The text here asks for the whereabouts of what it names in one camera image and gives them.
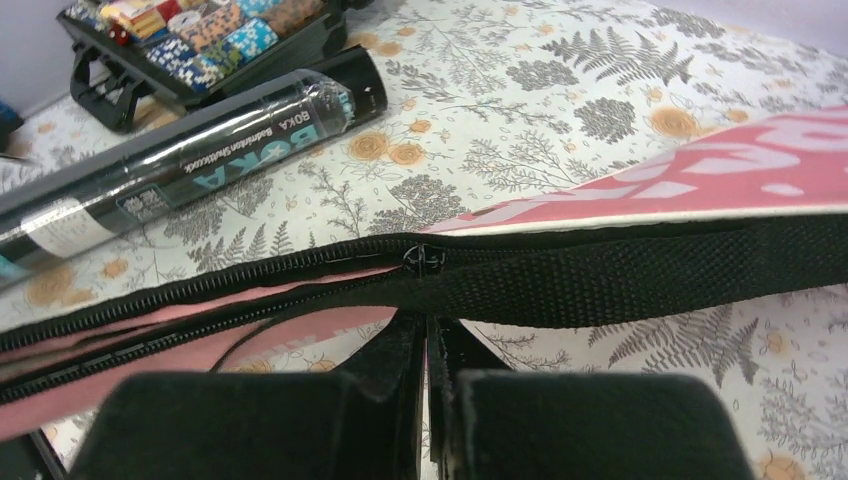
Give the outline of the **pink racket cover bag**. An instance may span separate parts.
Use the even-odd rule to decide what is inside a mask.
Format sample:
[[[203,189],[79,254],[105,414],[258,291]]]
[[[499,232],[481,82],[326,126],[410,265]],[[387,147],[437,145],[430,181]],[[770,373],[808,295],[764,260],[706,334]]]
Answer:
[[[847,110],[728,129],[573,189],[139,290],[6,331],[1,435],[92,407],[124,378],[211,369],[249,340],[326,338],[407,310],[582,328],[847,279]]]

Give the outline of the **black shuttlecock tube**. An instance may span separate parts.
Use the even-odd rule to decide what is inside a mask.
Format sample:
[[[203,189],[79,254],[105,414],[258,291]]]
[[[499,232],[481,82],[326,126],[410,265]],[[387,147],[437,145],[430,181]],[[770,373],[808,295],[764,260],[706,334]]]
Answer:
[[[362,47],[258,85],[1,196],[11,285],[380,116]]]

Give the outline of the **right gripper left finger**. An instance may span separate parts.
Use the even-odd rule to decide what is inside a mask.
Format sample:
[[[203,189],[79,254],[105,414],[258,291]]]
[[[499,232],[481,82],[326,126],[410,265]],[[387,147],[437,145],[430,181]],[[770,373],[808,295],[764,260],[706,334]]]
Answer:
[[[138,374],[106,399],[73,479],[416,479],[425,319],[397,312],[323,373]]]

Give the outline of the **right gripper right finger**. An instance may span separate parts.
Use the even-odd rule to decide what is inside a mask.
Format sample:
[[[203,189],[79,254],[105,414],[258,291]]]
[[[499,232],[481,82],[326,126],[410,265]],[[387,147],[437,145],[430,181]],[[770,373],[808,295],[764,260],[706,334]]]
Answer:
[[[518,372],[455,319],[427,323],[443,479],[749,479],[719,398],[678,374]]]

